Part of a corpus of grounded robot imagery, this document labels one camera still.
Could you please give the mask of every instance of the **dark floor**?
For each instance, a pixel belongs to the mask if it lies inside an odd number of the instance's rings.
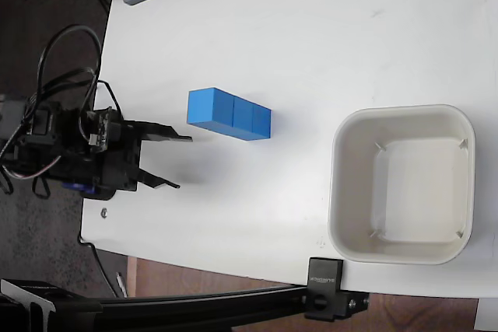
[[[36,89],[37,62],[51,36],[80,23],[103,38],[107,15],[97,0],[0,0],[0,93],[30,95]],[[95,54],[85,36],[70,36],[54,50],[47,77],[93,66]],[[59,99],[79,105],[82,93]],[[48,281],[81,295],[110,296],[89,248],[79,246],[82,198],[50,183],[52,196],[40,200],[31,183],[14,181],[14,195],[0,192],[0,278]],[[104,267],[126,272],[126,257],[101,253]]]

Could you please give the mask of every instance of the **white table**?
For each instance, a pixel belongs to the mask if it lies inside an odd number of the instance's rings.
[[[82,235],[135,257],[306,284],[309,257],[340,258],[327,223],[338,125],[361,108],[448,103],[477,139],[468,246],[440,266],[347,262],[342,287],[498,297],[497,32],[498,0],[114,0],[101,77],[126,118],[195,142],[146,142],[141,167],[182,188],[85,201]],[[273,109],[272,139],[187,125],[188,92],[211,86]],[[110,103],[104,89],[96,103]]]

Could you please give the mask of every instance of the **wire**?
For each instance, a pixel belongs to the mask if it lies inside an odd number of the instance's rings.
[[[114,101],[114,105],[116,106],[117,114],[119,114],[119,117],[123,120],[124,119],[123,113],[121,112],[121,108],[119,107],[119,103],[116,100],[116,96],[114,96],[114,93],[112,92],[112,89],[110,88],[110,84],[107,83],[106,81],[103,81],[102,79],[99,79],[97,81],[97,83],[103,83],[106,86],[107,91],[109,91],[109,95],[110,95],[112,101]]]
[[[0,151],[0,160],[2,160],[5,152],[7,151],[7,149],[9,148],[9,146],[12,144],[12,142],[14,141],[14,139],[17,137],[19,131],[21,131],[21,128],[23,128],[23,126],[24,126],[24,123],[21,121],[21,123],[19,124],[19,126],[12,133],[12,135],[10,135],[9,140],[4,144],[2,150]]]
[[[96,35],[96,33],[90,29],[88,26],[84,25],[71,25],[68,26],[58,33],[56,33],[48,42],[47,46],[44,48],[43,52],[41,53],[40,60],[38,61],[38,70],[37,70],[37,93],[36,93],[36,99],[33,107],[30,108],[28,113],[26,113],[25,120],[31,120],[34,117],[34,114],[37,111],[38,105],[40,104],[40,97],[41,97],[41,92],[42,92],[42,82],[43,82],[43,77],[44,77],[44,71],[45,71],[45,65],[47,63],[47,57],[50,54],[52,48],[57,44],[57,42],[64,36],[74,33],[77,31],[82,31],[89,35],[92,38],[93,45],[96,49],[97,52],[97,61],[96,61],[96,68],[95,72],[93,75],[93,81],[96,82],[100,73],[100,66],[102,65],[102,45],[100,44],[99,37]]]
[[[18,179],[18,180],[34,179],[37,176],[40,176],[41,174],[45,173],[51,167],[53,167],[56,163],[59,162],[60,159],[61,159],[60,156],[55,157],[54,161],[52,161],[51,163],[49,163],[48,165],[46,165],[43,169],[41,169],[40,171],[38,171],[38,172],[36,172],[35,174],[32,174],[32,175],[21,175],[21,174],[18,174],[18,173],[14,173],[13,171],[10,171],[9,169],[7,169],[5,166],[3,166],[3,169],[5,170],[5,172],[7,173],[7,175],[9,175],[11,178],[14,178],[14,179]]]
[[[83,241],[83,238],[81,237],[81,230],[79,231],[78,234],[78,244],[81,246],[88,246],[89,248],[92,249],[93,256],[95,257],[96,264],[99,266],[100,273],[103,276],[103,279],[105,280],[107,286],[109,287],[110,291],[114,295],[114,297],[119,298],[119,295],[116,292],[116,289],[114,289],[113,285],[110,283],[110,280],[106,274],[106,271],[103,269],[102,262],[100,262],[99,254],[96,251],[95,245],[91,243],[90,241]]]

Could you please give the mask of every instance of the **black cable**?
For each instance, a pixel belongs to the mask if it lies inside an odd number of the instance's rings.
[[[9,176],[5,173],[3,167],[0,167],[0,174],[2,175],[4,181],[7,183],[7,187],[3,185],[2,182],[0,182],[0,189],[3,190],[4,194],[12,194],[14,192],[14,186],[12,185],[12,182],[10,181]]]
[[[79,233],[78,233],[78,244],[81,246],[88,246],[89,248],[92,249],[93,256],[95,257],[96,264],[99,266],[99,270],[103,276],[103,279],[105,280],[109,289],[112,291],[112,294],[114,295],[114,297],[119,298],[119,295],[116,292],[116,289],[114,289],[114,286],[110,283],[110,280],[107,277],[106,271],[103,269],[103,265],[102,265],[102,262],[100,262],[99,254],[96,251],[96,247],[91,242],[83,241],[83,238],[81,237],[81,231],[79,231]]]
[[[52,48],[54,45],[64,36],[74,33],[76,31],[82,31],[89,35],[92,38],[93,45],[96,49],[97,52],[97,61],[96,61],[96,68],[95,68],[95,74],[93,76],[93,80],[96,82],[100,73],[100,66],[102,64],[102,45],[100,44],[99,37],[96,35],[96,33],[90,29],[88,26],[84,25],[71,25],[68,26],[61,31],[59,31],[57,34],[55,34],[50,41],[48,42],[47,46],[44,48],[43,52],[41,53],[40,60],[38,61],[38,70],[37,70],[37,97],[35,99],[34,105],[30,108],[28,113],[26,113],[25,116],[25,121],[29,121],[33,118],[34,114],[37,111],[38,105],[40,104],[40,98],[41,98],[41,91],[42,91],[42,82],[43,82],[43,77],[44,77],[44,71],[45,71],[45,64],[47,62],[47,57],[50,54]]]
[[[119,107],[119,103],[117,103],[116,96],[114,96],[114,93],[112,92],[112,89],[110,88],[110,84],[107,83],[106,81],[103,81],[102,79],[99,79],[97,81],[97,83],[103,83],[104,85],[106,85],[107,91],[109,91],[109,95],[110,95],[112,101],[114,101],[114,105],[116,106],[117,114],[119,114],[119,117],[122,120],[124,120],[123,113],[121,112],[121,108]]]

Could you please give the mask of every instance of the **square bowl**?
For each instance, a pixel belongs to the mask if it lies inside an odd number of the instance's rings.
[[[348,260],[442,264],[472,231],[475,134],[449,105],[360,110],[334,139],[328,228]]]

